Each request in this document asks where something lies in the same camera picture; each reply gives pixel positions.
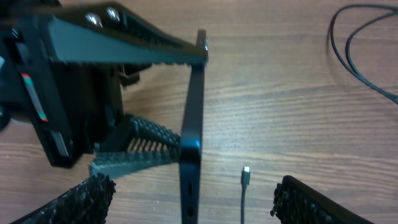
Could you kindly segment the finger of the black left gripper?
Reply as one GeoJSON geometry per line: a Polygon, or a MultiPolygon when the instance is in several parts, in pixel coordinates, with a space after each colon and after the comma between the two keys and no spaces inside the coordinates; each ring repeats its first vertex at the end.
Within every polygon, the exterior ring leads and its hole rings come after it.
{"type": "Polygon", "coordinates": [[[101,143],[90,175],[102,173],[117,179],[140,170],[179,161],[180,136],[148,119],[126,114],[101,143]]]}
{"type": "Polygon", "coordinates": [[[71,63],[205,64],[208,53],[116,2],[58,8],[46,23],[48,56],[71,63]]]}

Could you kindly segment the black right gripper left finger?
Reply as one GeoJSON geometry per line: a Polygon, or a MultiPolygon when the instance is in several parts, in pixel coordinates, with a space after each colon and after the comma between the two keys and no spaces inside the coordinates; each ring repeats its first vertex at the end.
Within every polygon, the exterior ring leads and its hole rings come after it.
{"type": "Polygon", "coordinates": [[[12,224],[105,224],[115,186],[97,173],[12,224]]]}

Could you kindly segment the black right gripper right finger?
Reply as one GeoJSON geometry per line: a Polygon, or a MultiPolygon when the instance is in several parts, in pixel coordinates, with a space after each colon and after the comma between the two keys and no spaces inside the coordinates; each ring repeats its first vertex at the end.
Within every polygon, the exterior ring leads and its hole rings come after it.
{"type": "Polygon", "coordinates": [[[277,184],[270,214],[283,224],[372,224],[291,175],[277,184]]]}

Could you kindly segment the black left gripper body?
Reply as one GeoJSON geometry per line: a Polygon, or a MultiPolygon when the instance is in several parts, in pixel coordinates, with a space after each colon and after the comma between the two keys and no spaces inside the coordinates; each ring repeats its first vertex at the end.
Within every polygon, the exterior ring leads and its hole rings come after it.
{"type": "MultiPolygon", "coordinates": [[[[48,56],[49,18],[1,20],[1,108],[24,113],[51,165],[70,167],[95,150],[124,118],[119,66],[71,63],[48,56]]],[[[150,64],[134,65],[137,73],[150,64]]]]}

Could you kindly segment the blue screen smartphone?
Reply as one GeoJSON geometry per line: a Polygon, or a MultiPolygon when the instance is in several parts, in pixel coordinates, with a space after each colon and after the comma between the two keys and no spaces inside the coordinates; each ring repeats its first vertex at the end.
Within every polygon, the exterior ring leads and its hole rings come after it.
{"type": "Polygon", "coordinates": [[[182,224],[198,223],[203,133],[205,63],[192,66],[180,139],[182,224]]]}

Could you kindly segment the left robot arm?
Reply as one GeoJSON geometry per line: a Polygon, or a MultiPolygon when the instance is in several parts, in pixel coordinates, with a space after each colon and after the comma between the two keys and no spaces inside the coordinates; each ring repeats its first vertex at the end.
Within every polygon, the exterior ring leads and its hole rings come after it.
{"type": "Polygon", "coordinates": [[[119,177],[178,163],[200,176],[206,32],[191,44],[117,2],[1,2],[1,127],[32,123],[51,165],[94,154],[90,174],[119,177]],[[121,90],[153,65],[192,69],[182,132],[125,113],[121,90]]]}

